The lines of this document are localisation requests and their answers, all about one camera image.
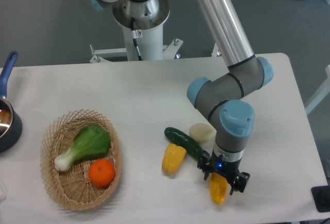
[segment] gray floor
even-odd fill
[[[178,37],[182,57],[209,56],[214,40],[196,0],[169,2],[164,44]],[[306,102],[330,64],[330,6],[324,0],[232,2],[256,54],[289,56]],[[11,50],[19,52],[16,65],[27,66],[87,63],[90,43],[94,49],[124,47],[111,10],[96,11],[89,0],[0,0],[0,36],[0,67]],[[330,95],[308,118],[320,158],[330,158]]]

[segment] bok choy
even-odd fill
[[[55,168],[66,171],[80,159],[105,154],[111,146],[111,137],[108,132],[98,125],[89,125],[82,128],[71,147],[54,159]]]

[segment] white table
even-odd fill
[[[23,121],[16,145],[0,154],[7,199],[0,223],[268,223],[322,219],[311,187],[326,185],[289,59],[262,55],[274,79],[243,100],[256,113],[240,170],[251,174],[244,193],[212,203],[208,181],[187,156],[174,178],[161,162],[168,145],[163,131],[188,132],[206,123],[186,98],[197,77],[227,72],[221,58],[16,67],[8,100]],[[40,147],[49,125],[69,111],[94,110],[110,119],[123,154],[116,193],[95,209],[71,212],[48,197],[40,172]],[[213,143],[204,146],[212,151]]]

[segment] wicker basket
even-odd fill
[[[116,175],[106,187],[97,187],[89,180],[88,168],[96,159],[76,161],[67,171],[58,171],[54,165],[54,158],[70,148],[79,130],[91,124],[101,126],[111,137],[111,148],[102,158],[109,159],[113,163]],[[60,206],[69,210],[86,210],[95,207],[113,193],[121,175],[121,153],[116,131],[111,122],[97,112],[89,110],[70,112],[55,121],[44,135],[40,165],[45,189],[50,198]]]

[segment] yellow bell pepper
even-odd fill
[[[228,188],[227,180],[217,173],[211,174],[210,194],[216,204],[222,204],[226,198]]]
[[[186,152],[186,149],[170,143],[165,150],[163,162],[161,165],[162,170],[169,175],[175,174],[176,171],[180,168],[181,163],[185,158]]]

